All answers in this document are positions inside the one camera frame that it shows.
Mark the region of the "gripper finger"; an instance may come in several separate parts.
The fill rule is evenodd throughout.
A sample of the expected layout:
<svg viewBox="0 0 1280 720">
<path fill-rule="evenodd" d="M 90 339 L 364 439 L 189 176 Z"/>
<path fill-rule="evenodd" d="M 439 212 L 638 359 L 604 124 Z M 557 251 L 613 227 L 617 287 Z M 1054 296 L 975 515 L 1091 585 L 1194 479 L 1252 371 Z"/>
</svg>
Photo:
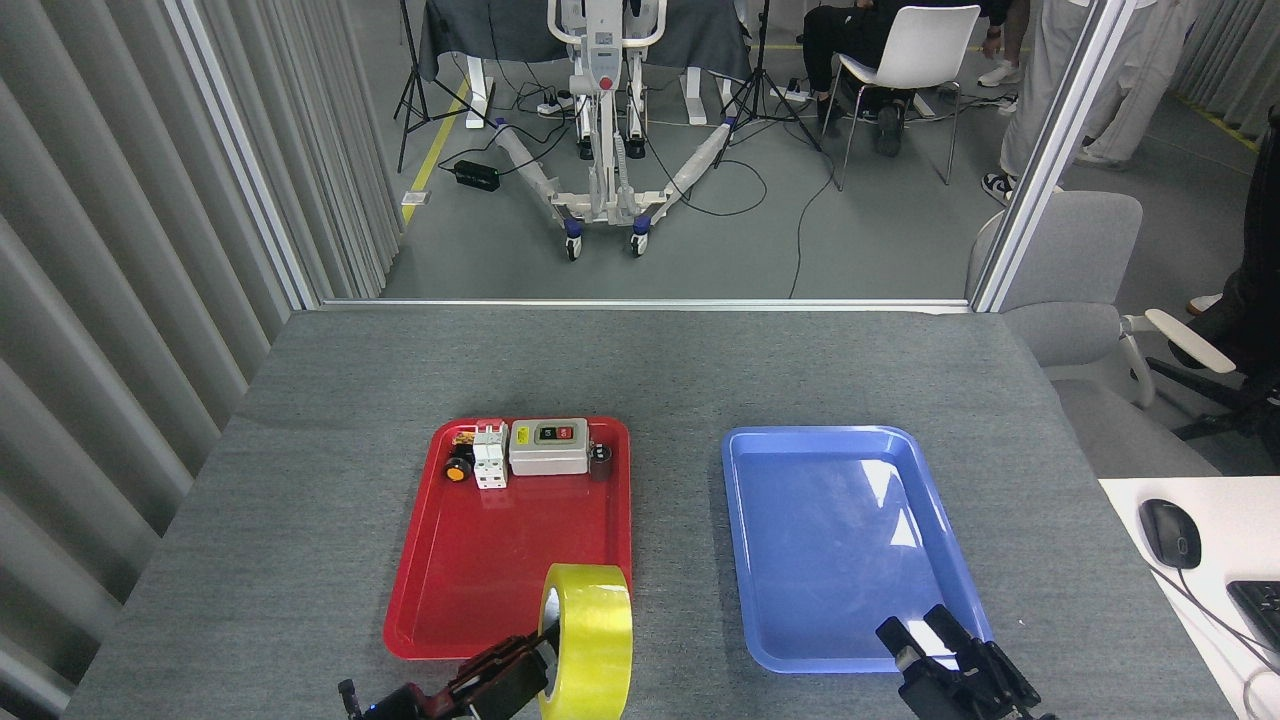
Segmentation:
<svg viewBox="0 0 1280 720">
<path fill-rule="evenodd" d="M 899 618 L 887 618 L 876 635 L 902 674 L 899 696 L 918 719 L 965 719 L 954 673 L 923 652 Z"/>
<path fill-rule="evenodd" d="M 508 637 L 477 656 L 477 673 L 497 678 L 509 669 L 531 675 L 535 682 L 548 682 L 557 662 L 557 633 L 531 633 Z"/>
<path fill-rule="evenodd" d="M 972 635 L 941 603 L 925 612 L 925 624 L 954 653 L 957 701 L 965 719 L 1033 719 L 1039 693 L 992 641 Z"/>
<path fill-rule="evenodd" d="M 547 684 L 544 665 L 504 665 L 460 671 L 448 685 L 451 710 L 445 717 L 512 719 Z"/>
</svg>

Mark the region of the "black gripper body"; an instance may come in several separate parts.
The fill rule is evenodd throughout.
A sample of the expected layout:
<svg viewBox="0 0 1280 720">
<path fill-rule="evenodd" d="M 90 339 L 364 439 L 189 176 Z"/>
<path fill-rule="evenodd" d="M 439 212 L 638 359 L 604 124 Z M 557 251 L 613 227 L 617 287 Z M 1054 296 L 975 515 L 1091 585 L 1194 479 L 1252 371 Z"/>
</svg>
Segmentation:
<svg viewBox="0 0 1280 720">
<path fill-rule="evenodd" d="M 449 693 L 428 696 L 419 685 L 402 685 L 370 705 L 366 719 L 453 719 L 456 706 Z"/>
</svg>

